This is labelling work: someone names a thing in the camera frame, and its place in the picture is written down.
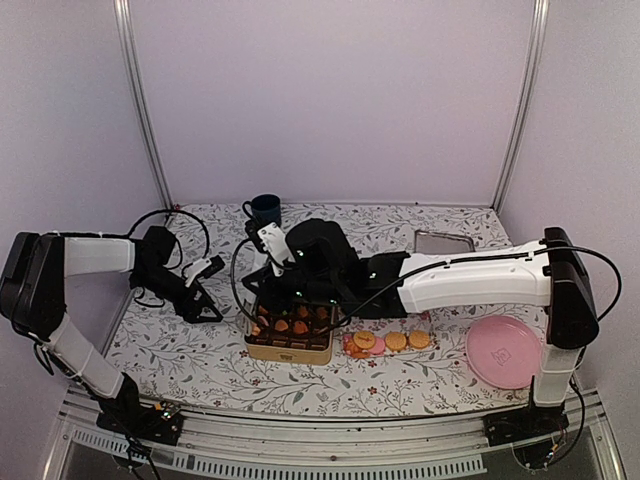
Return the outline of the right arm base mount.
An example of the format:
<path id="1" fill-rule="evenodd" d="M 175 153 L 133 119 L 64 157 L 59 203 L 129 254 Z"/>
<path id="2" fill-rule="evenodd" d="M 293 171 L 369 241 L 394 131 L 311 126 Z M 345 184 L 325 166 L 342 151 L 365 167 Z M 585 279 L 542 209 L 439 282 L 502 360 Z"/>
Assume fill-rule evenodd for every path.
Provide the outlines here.
<path id="1" fill-rule="evenodd" d="M 526 407 L 485 415 L 483 432 L 490 446 L 499 446 L 560 433 L 569 426 L 567 415 L 560 407 Z"/>

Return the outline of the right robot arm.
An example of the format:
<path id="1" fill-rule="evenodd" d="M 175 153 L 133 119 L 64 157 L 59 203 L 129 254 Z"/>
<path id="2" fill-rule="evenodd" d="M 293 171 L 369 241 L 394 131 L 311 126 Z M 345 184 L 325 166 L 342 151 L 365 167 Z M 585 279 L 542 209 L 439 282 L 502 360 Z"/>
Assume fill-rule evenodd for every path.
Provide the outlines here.
<path id="1" fill-rule="evenodd" d="M 501 250 L 449 255 L 390 252 L 360 257 L 334 221 L 312 218 L 283 232 L 246 224 L 248 240 L 268 264 L 243 278 L 273 313 L 297 303 L 338 306 L 343 315 L 324 332 L 355 318 L 404 318 L 439 308 L 523 304 L 544 309 L 546 339 L 537 369 L 526 377 L 531 403 L 517 427 L 537 436 L 565 400 L 580 352 L 599 334 L 589 274 L 560 227 L 539 241 Z"/>

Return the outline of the tin lid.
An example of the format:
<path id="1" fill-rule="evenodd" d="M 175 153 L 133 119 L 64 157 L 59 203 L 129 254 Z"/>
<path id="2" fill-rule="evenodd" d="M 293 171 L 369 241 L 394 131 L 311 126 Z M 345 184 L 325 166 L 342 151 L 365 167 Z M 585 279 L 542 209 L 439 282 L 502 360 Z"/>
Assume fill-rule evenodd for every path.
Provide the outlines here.
<path id="1" fill-rule="evenodd" d="M 414 252 L 427 255 L 471 253 L 475 251 L 471 238 L 452 233 L 417 230 L 414 235 Z"/>

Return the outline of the pink macaron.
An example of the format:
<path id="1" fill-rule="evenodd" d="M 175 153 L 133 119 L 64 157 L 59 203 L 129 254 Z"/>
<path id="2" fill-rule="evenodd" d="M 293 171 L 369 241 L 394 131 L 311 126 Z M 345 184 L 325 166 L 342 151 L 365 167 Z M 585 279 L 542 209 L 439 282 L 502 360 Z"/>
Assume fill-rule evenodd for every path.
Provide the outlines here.
<path id="1" fill-rule="evenodd" d="M 376 337 L 374 345 L 368 350 L 368 352 L 371 355 L 380 356 L 385 353 L 385 350 L 386 350 L 385 340 L 381 337 Z"/>

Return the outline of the swirl butter cookie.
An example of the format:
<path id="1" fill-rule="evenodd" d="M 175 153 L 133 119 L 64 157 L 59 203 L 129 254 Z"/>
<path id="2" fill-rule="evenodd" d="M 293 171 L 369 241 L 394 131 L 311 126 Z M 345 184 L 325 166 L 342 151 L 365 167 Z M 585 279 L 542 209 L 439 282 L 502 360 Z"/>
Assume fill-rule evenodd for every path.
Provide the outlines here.
<path id="1" fill-rule="evenodd" d="M 360 353 L 361 349 L 354 343 L 351 335 L 344 335 L 342 338 L 342 347 L 346 355 L 353 357 Z"/>

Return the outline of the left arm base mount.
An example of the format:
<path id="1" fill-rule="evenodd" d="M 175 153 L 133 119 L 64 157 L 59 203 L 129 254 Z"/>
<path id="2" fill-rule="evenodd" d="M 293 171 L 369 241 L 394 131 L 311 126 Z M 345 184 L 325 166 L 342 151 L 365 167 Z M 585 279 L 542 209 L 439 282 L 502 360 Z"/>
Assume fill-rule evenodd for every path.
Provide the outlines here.
<path id="1" fill-rule="evenodd" d="M 101 409 L 97 420 L 100 428 L 135 440 L 169 446 L 178 444 L 184 417 L 176 405 L 165 401 L 143 404 L 135 383 L 124 383 L 114 398 L 98 397 L 97 400 Z"/>

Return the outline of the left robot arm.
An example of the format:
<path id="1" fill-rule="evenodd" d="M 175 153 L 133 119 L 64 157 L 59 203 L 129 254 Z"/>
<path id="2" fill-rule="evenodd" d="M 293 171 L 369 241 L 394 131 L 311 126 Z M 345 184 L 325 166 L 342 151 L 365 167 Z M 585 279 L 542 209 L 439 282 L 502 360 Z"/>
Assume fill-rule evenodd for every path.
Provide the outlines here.
<path id="1" fill-rule="evenodd" d="M 112 401 L 109 415 L 128 434 L 148 426 L 148 412 L 137 403 L 136 383 L 96 346 L 89 323 L 106 313 L 114 295 L 109 277 L 154 294 L 189 324 L 221 321 L 202 282 L 223 269 L 223 260 L 205 255 L 177 273 L 169 265 L 176 245 L 176 237 L 159 226 L 141 239 L 20 232 L 1 274 L 2 316 L 98 399 Z"/>

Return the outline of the gold cookie tin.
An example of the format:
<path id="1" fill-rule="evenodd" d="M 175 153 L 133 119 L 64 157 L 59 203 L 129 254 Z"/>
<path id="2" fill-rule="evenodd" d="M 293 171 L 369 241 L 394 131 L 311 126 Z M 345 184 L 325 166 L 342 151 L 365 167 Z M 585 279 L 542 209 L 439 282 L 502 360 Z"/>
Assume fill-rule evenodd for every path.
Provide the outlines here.
<path id="1" fill-rule="evenodd" d="M 300 318 L 297 310 L 304 306 L 309 311 L 307 318 Z M 316 309 L 324 307 L 329 314 L 320 319 Z M 289 312 L 269 312 L 257 304 L 262 329 L 252 335 L 247 334 L 245 318 L 245 344 L 249 356 L 255 360 L 280 363 L 327 365 L 333 353 L 333 333 L 328 330 L 336 321 L 339 310 L 335 306 L 298 303 Z"/>

